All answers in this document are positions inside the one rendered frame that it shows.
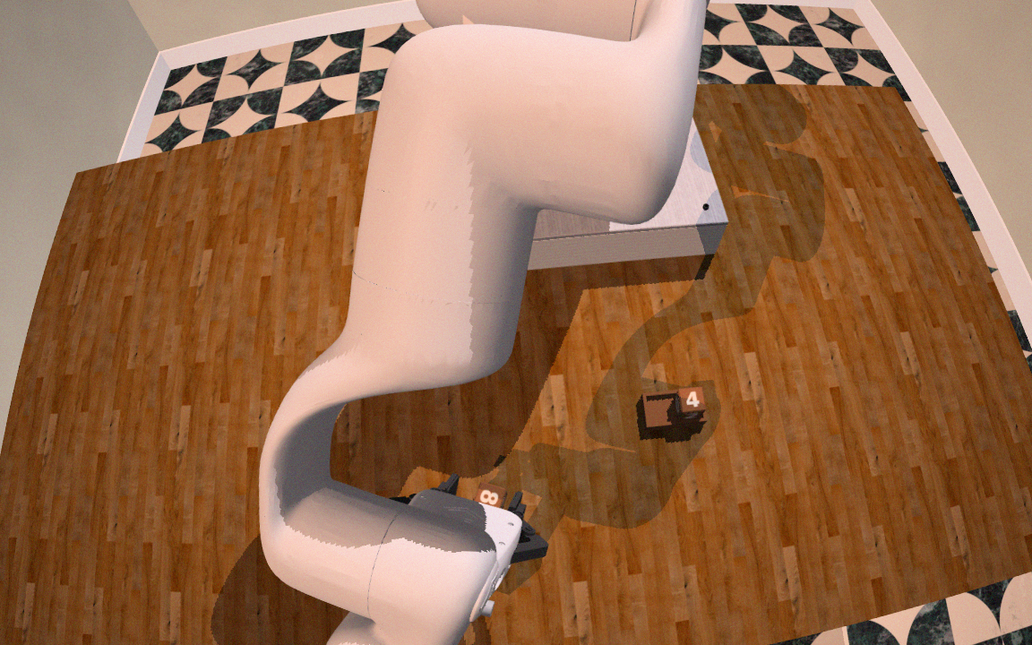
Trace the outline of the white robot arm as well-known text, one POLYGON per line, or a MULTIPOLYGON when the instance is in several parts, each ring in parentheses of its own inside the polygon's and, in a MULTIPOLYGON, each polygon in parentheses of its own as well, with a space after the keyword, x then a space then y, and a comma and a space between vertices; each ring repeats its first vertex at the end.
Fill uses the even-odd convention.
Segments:
POLYGON ((540 209, 660 212, 710 1, 417 0, 433 29, 383 83, 347 325, 284 396, 259 470, 276 577, 349 611, 326 645, 458 645, 491 616, 490 534, 332 480, 333 425, 349 401, 508 362, 540 209))

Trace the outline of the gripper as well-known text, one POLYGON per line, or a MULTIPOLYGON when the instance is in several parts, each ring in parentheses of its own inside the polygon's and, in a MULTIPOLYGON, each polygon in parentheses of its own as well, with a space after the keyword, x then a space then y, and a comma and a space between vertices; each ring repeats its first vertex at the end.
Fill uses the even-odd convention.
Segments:
MULTIPOLYGON (((548 543, 536 533, 531 524, 524 521, 524 513, 527 510, 526 503, 521 502, 521 494, 515 493, 508 507, 508 511, 487 505, 470 501, 456 495, 456 487, 459 484, 460 475, 451 474, 446 482, 442 482, 438 487, 430 487, 409 497, 391 497, 391 501, 408 503, 418 509, 436 512, 443 517, 454 518, 469 524, 482 528, 490 534, 496 546, 498 554, 498 577, 492 591, 498 589, 503 577, 511 569, 512 563, 528 561, 537 558, 545 558, 547 555, 548 543), (436 491, 438 490, 438 491, 436 491), (442 491, 442 492, 441 492, 442 491), (447 494, 448 493, 448 494, 447 494), (520 518, 519 518, 520 517, 520 518), (503 574, 501 574, 503 571, 503 574)), ((492 596, 491 595, 491 596, 492 596)))

